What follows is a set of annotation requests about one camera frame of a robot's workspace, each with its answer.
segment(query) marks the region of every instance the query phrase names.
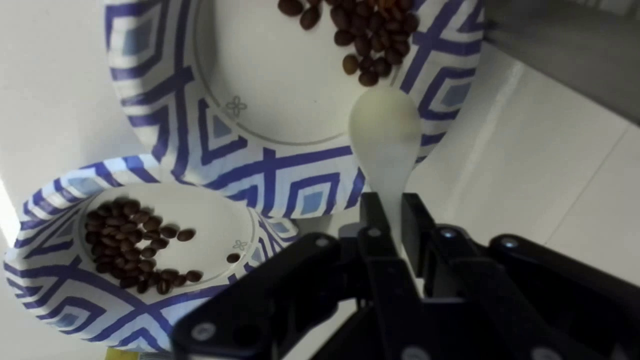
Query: geometric pattern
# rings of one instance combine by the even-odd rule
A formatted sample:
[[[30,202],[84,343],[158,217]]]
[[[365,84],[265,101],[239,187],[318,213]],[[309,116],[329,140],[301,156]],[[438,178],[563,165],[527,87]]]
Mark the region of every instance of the geometric pattern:
[[[363,176],[347,136],[280,145],[244,131],[204,94],[192,44],[199,0],[106,0],[106,50],[131,127],[176,178],[268,217],[309,217],[357,203]],[[441,140],[470,90],[482,44],[479,0],[413,0],[422,17],[394,86],[418,103],[418,161]]]
[[[137,351],[169,350],[169,330],[184,314],[296,239],[291,221],[252,213],[255,231],[248,259],[230,276],[161,297],[119,290],[94,271],[73,237],[80,205],[101,190],[159,178],[166,176],[151,156],[125,156],[68,171],[26,200],[19,236],[4,259],[5,282],[22,306],[62,334],[87,342]]]

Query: pile of coffee beans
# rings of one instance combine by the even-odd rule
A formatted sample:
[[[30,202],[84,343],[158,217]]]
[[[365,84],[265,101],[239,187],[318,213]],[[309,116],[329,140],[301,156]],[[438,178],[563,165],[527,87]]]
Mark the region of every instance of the pile of coffee beans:
[[[361,86],[376,86],[400,65],[410,52],[410,34],[420,20],[412,12],[410,0],[323,0],[336,24],[336,46],[353,46],[353,54],[343,56],[341,69],[357,74]],[[278,0],[285,16],[299,16],[303,29],[313,27],[321,16],[321,0]]]
[[[113,276],[119,287],[136,287],[137,294],[156,287],[158,294],[169,294],[172,287],[201,279],[199,270],[180,274],[174,267],[159,267],[153,259],[172,242],[189,242],[195,230],[164,224],[137,200],[101,202],[86,213],[84,230],[96,271]]]

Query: coffee bean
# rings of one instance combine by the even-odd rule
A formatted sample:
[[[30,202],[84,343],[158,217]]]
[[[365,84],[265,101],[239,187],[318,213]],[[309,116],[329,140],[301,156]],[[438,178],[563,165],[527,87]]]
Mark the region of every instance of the coffee bean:
[[[119,242],[119,251],[122,251],[122,254],[128,254],[130,250],[133,250],[133,244],[131,244],[131,242],[128,242],[128,239]]]
[[[309,7],[303,10],[301,16],[299,16],[299,25],[301,25],[303,29],[312,29],[318,21],[319,21],[319,7],[318,7],[318,5],[309,5]]]
[[[144,225],[144,230],[158,230],[159,224],[161,224],[161,217],[150,216],[142,225]]]
[[[420,27],[420,17],[415,14],[406,14],[401,21],[403,32],[415,32]]]
[[[142,258],[153,258],[153,255],[156,255],[156,250],[146,245],[146,247],[142,247],[139,255],[142,255]]]
[[[376,74],[380,75],[380,78],[385,78],[385,75],[390,75],[390,71],[392,71],[392,63],[388,63],[383,57],[376,57]]]
[[[159,227],[161,237],[176,237],[176,234],[177,234],[177,225],[161,225]]]
[[[406,54],[412,50],[406,39],[403,39],[403,42],[394,42],[394,47],[395,47],[401,56],[406,56]]]
[[[368,16],[373,14],[373,7],[372,7],[368,2],[357,2],[357,4],[356,4],[356,14],[357,14],[360,17],[368,17]]]
[[[199,282],[199,279],[201,279],[201,271],[198,271],[198,270],[187,270],[187,271],[185,271],[185,279],[187,279],[187,282]]]
[[[357,71],[357,56],[353,56],[353,54],[343,56],[341,68],[345,74],[356,74]]]
[[[86,231],[101,231],[103,224],[101,221],[87,221],[84,224]]]
[[[177,278],[172,279],[174,287],[181,287],[184,283],[185,283],[185,276],[184,274],[180,274]]]
[[[333,42],[336,42],[336,46],[350,46],[353,42],[353,34],[347,29],[338,29],[333,34]]]
[[[166,237],[156,237],[156,239],[151,239],[151,244],[150,244],[150,247],[153,247],[153,250],[161,250],[161,247],[166,247],[167,245],[167,239]]]
[[[329,10],[329,16],[336,24],[338,29],[347,29],[350,27],[350,20],[343,7],[336,5]]]
[[[174,267],[166,267],[166,270],[159,271],[159,278],[164,278],[167,282],[176,279],[177,276],[180,276],[180,271],[174,270]]]
[[[285,16],[299,16],[303,10],[303,4],[299,0],[278,0],[278,7]]]
[[[101,236],[115,236],[115,234],[119,234],[118,227],[112,227],[112,225],[101,227]]]
[[[137,282],[136,291],[137,294],[146,294],[148,287],[150,287],[148,278],[144,278],[144,279]]]
[[[187,242],[187,239],[192,239],[193,236],[195,236],[195,230],[185,227],[185,230],[180,230],[176,237],[177,237],[180,242]]]
[[[166,295],[172,290],[172,283],[167,279],[159,279],[156,283],[158,294]]]
[[[383,52],[383,57],[385,57],[390,63],[401,63],[401,54],[400,54],[398,50],[394,50],[394,47],[388,47],[388,50]]]
[[[150,217],[151,217],[150,209],[139,209],[139,212],[131,213],[131,219],[137,221],[137,224],[142,224],[142,221],[146,221]]]
[[[139,267],[142,271],[153,271],[156,259],[142,259],[142,262],[137,264],[137,267]]]
[[[350,24],[350,29],[356,34],[356,35],[363,35],[368,25],[365,25],[365,20],[363,17],[351,17],[351,24]]]
[[[378,84],[378,74],[376,71],[360,71],[357,82],[361,86],[376,86]]]
[[[150,230],[150,231],[144,231],[142,237],[156,239],[156,237],[159,237],[159,231],[158,230]]]
[[[353,39],[353,46],[360,56],[368,56],[372,52],[372,42],[368,39],[368,35],[357,35]]]
[[[115,247],[118,245],[118,239],[112,237],[112,236],[101,236],[100,242],[107,247]]]
[[[227,264],[235,264],[238,259],[239,259],[239,254],[238,254],[238,251],[231,251],[231,254],[225,255],[225,262],[227,262]]]

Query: plastic spoon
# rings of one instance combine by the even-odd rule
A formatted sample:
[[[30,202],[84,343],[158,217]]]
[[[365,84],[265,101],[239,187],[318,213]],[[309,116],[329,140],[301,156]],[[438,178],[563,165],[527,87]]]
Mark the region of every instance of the plastic spoon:
[[[400,90],[365,90],[356,100],[347,133],[368,185],[380,195],[398,255],[406,258],[400,205],[420,149],[415,103]]]

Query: paper plate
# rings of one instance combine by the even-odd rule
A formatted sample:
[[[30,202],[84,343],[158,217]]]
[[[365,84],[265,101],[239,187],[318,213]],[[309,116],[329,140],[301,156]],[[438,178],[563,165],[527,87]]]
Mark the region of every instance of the paper plate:
[[[113,87],[137,137],[184,181],[264,216],[309,217],[357,203],[363,176],[345,126],[363,91],[341,74],[327,10],[312,32],[276,0],[106,0]],[[470,90],[479,0],[413,0],[420,27],[388,86],[422,116],[418,161]]]
[[[122,290],[98,274],[84,242],[84,216],[103,200],[136,198],[195,237],[156,255],[158,267],[199,270],[201,282],[159,295]],[[151,156],[98,161],[40,187],[22,207],[22,231],[5,254],[10,287],[23,308],[60,331],[106,345],[158,351],[184,314],[296,237],[287,219],[264,219],[216,192],[174,181]]]

